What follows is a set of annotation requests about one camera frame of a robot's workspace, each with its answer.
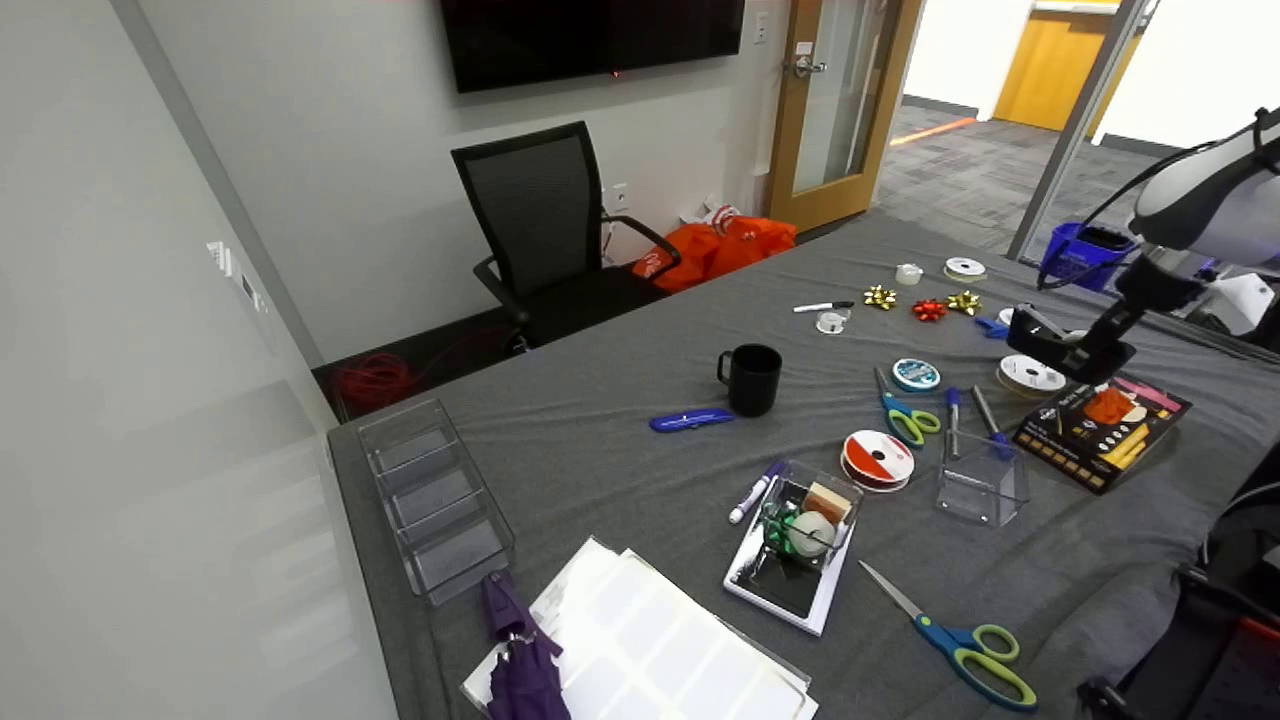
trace book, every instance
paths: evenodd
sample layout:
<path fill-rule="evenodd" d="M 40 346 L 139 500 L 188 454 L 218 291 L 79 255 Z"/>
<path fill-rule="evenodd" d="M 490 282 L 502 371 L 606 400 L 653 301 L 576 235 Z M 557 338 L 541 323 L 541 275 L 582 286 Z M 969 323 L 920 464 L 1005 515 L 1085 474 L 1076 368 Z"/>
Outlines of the book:
<path fill-rule="evenodd" d="M 1154 384 L 1110 377 L 1076 384 L 1017 430 L 1017 445 L 1093 492 L 1140 470 L 1191 405 Z"/>

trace paper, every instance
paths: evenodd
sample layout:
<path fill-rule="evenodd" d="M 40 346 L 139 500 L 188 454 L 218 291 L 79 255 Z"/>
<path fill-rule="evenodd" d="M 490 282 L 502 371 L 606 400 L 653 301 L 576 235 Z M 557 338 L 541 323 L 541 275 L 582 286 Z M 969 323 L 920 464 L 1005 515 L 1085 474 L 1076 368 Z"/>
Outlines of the paper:
<path fill-rule="evenodd" d="M 563 650 L 572 718 L 812 720 L 806 675 L 764 655 L 630 554 L 586 541 L 529 608 Z M 497 653 L 465 679 L 486 704 Z"/>

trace gray carpet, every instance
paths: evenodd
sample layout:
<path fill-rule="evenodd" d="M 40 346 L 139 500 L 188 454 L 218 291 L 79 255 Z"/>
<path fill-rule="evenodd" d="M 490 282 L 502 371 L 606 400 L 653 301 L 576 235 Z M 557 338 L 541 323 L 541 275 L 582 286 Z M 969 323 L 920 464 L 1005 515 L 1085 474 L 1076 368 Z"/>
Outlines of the gray carpet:
<path fill-rule="evenodd" d="M 938 123 L 963 122 L 963 111 L 905 99 L 892 136 L 914 136 Z M 1052 158 L 1056 132 L 1020 127 L 1001 122 L 976 122 L 937 136 L 914 136 L 884 153 L 876 208 L 922 226 L 954 245 L 1005 254 L 1020 229 L 1041 174 Z M 1046 226 L 1034 229 L 1022 255 L 1041 262 L 1046 234 L 1059 222 L 1088 216 L 1128 178 L 1148 169 L 1154 158 L 1128 150 L 1085 144 L 1066 169 L 1065 193 L 1056 195 Z M 1123 229 L 1128 206 L 1110 206 L 1101 226 Z"/>

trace white wall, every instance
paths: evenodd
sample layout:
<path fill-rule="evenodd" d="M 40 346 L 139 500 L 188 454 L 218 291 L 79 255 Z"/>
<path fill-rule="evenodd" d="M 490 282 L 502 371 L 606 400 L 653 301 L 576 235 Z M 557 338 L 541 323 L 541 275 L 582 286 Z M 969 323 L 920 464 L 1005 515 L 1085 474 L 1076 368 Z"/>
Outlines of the white wall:
<path fill-rule="evenodd" d="M 1032 0 L 922 0 L 905 91 L 963 106 L 989 122 L 1027 12 Z"/>
<path fill-rule="evenodd" d="M 457 98 L 432 0 L 139 0 L 321 359 L 490 301 L 448 150 L 586 122 L 606 184 L 669 229 L 768 164 L 787 6 L 746 0 L 745 55 Z"/>
<path fill-rule="evenodd" d="M 0 718 L 392 718 L 316 390 L 111 7 L 2 0 L 0 98 Z"/>
<path fill-rule="evenodd" d="M 1199 144 L 1280 106 L 1277 0 L 1164 0 L 1101 136 Z"/>

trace pen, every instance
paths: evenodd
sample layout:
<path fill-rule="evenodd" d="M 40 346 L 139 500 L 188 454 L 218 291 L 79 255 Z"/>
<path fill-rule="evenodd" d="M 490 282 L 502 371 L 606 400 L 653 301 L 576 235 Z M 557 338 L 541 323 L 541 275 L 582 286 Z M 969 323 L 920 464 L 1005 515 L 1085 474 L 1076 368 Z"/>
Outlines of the pen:
<path fill-rule="evenodd" d="M 991 434 L 991 454 L 995 454 L 1001 460 L 1011 460 L 1008 435 L 1001 434 L 1001 425 L 995 425 L 995 415 L 991 415 L 991 405 L 989 405 L 989 398 L 982 398 L 978 384 L 970 384 L 970 400 L 976 400 L 976 413 L 982 413 L 982 425 L 989 425 L 989 434 Z"/>
<path fill-rule="evenodd" d="M 952 460 L 960 458 L 960 394 L 949 390 Z"/>
<path fill-rule="evenodd" d="M 851 301 L 795 303 L 793 314 L 828 314 L 828 307 L 851 307 Z"/>

